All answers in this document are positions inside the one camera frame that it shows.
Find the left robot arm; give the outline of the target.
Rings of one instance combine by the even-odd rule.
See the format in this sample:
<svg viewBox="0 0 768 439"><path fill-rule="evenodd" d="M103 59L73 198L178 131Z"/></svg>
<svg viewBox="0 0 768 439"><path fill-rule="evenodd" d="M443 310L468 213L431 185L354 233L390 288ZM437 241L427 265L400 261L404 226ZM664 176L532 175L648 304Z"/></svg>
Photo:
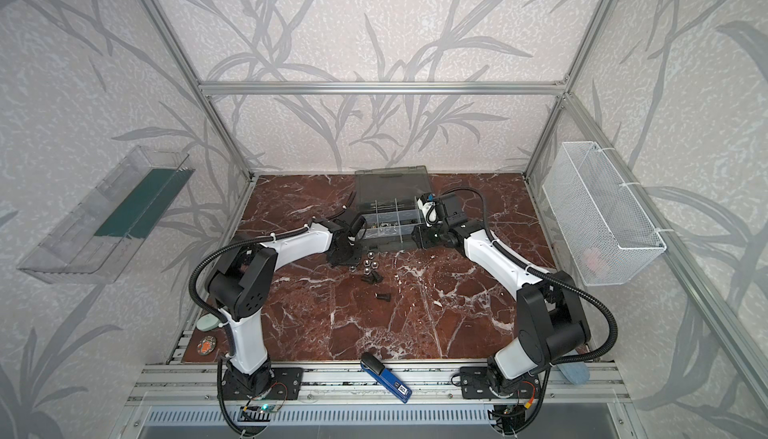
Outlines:
<svg viewBox="0 0 768 439"><path fill-rule="evenodd" d="M263 339L261 309L274 273L304 257L324 254L332 266L350 265L361 253L368 224L326 218L288 232L232 242L204 257L188 280L193 302L212 315L226 334L229 353L218 360L230 374L219 385L234 384L250 397L266 393L274 383Z"/></svg>

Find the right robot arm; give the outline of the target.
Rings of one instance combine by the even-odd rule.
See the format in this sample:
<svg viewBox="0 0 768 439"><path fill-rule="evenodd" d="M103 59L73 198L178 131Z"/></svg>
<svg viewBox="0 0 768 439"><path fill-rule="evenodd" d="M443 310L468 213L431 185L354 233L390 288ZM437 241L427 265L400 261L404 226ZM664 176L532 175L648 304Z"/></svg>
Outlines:
<svg viewBox="0 0 768 439"><path fill-rule="evenodd" d="M486 383L492 393L509 397L518 383L553 366L591 361L610 352L618 340L618 323L610 309L577 287L568 273L539 267L504 244L487 224L485 201L481 202L482 218L469 218L459 192L482 195L474 188L459 187L441 195L419 196L416 205L423 220L414 227L412 238L420 248L458 250L513 296L516 337L487 361ZM591 339L585 302L605 318L608 336L596 349L574 355Z"/></svg>

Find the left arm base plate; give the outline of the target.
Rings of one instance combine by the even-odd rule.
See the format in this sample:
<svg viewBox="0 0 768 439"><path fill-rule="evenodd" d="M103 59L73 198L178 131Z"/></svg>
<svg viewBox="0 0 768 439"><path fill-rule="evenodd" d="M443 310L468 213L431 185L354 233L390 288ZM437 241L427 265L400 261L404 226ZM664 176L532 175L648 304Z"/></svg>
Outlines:
<svg viewBox="0 0 768 439"><path fill-rule="evenodd" d="M228 368L221 384L223 398L229 400L266 399L297 400L304 370L300 367L277 367L269 372L256 372L252 378L240 380Z"/></svg>

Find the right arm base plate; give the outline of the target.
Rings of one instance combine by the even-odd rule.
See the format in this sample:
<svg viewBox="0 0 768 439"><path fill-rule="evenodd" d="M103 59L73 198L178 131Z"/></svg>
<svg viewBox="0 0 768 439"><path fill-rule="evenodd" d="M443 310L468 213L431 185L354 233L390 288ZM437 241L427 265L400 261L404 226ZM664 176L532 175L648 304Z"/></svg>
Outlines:
<svg viewBox="0 0 768 439"><path fill-rule="evenodd" d="M459 387L464 399L510 399L531 402L539 397L539 380L524 374L516 379L507 379L500 372L487 366L461 367Z"/></svg>

